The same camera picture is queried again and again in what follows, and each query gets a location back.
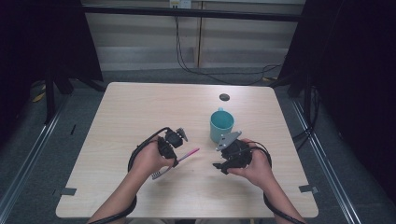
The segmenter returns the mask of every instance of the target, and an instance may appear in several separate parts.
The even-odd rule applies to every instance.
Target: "person's left hand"
[[[158,150],[158,135],[151,139],[151,143],[145,146],[134,159],[132,170],[144,172],[149,177],[151,174],[159,171],[164,166],[172,166],[175,159],[166,159],[161,156]]]

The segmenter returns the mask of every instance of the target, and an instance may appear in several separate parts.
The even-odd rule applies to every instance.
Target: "forearm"
[[[111,217],[124,211],[128,206],[131,205],[136,193],[139,191],[140,187],[145,183],[148,177],[148,174],[132,169],[128,175],[125,176],[117,189],[93,214],[88,222],[91,223],[105,217]],[[112,223],[124,222],[125,218],[121,218]]]
[[[275,179],[271,179],[270,181],[267,180],[265,184],[260,184],[259,187],[263,190],[265,196],[273,207],[290,217],[305,222]],[[274,215],[277,224],[290,223],[285,218],[276,214]]]

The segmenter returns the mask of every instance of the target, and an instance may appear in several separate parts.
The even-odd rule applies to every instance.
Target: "light wood table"
[[[230,95],[228,102],[220,100]],[[312,192],[301,193],[306,176],[273,89],[215,85],[111,83],[70,175],[58,217],[90,217],[127,173],[138,144],[163,127],[182,127],[189,142],[176,148],[181,157],[200,150],[137,193],[129,217],[249,218],[272,217],[262,191],[245,178],[224,175],[212,163],[224,162],[209,137],[210,115],[223,107],[235,118],[239,137],[264,144],[279,184],[303,217],[315,217]]]

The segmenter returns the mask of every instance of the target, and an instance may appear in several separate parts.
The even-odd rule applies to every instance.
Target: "black horizontal bar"
[[[66,9],[78,10],[89,13],[106,14],[128,14],[128,15],[150,15],[150,16],[178,16],[178,17],[197,17],[197,18],[218,18],[218,19],[238,19],[252,21],[301,21],[304,20],[300,15],[289,14],[270,14],[255,12],[220,11],[206,9],[185,9],[185,8],[166,8],[166,7],[113,7],[103,5],[31,5],[41,9]]]

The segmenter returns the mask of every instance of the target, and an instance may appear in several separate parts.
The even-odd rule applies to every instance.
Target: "human arm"
[[[163,166],[173,165],[174,159],[167,160],[160,155],[158,143],[156,141],[157,138],[158,136],[154,137],[151,142],[137,154],[130,172],[124,177],[116,190],[93,214],[88,221],[89,223],[105,217],[111,217],[124,211],[131,205],[136,193],[151,174],[159,171]],[[121,218],[111,223],[121,224],[124,222],[125,218]]]
[[[255,147],[251,140],[243,139],[242,141]],[[294,205],[289,200],[283,189],[280,187],[271,170],[267,157],[259,150],[252,150],[252,160],[250,165],[245,169],[230,168],[227,170],[230,174],[240,175],[250,181],[253,185],[261,188],[271,205],[282,211],[290,217],[305,222]],[[275,215],[276,223],[290,223],[285,218]]]

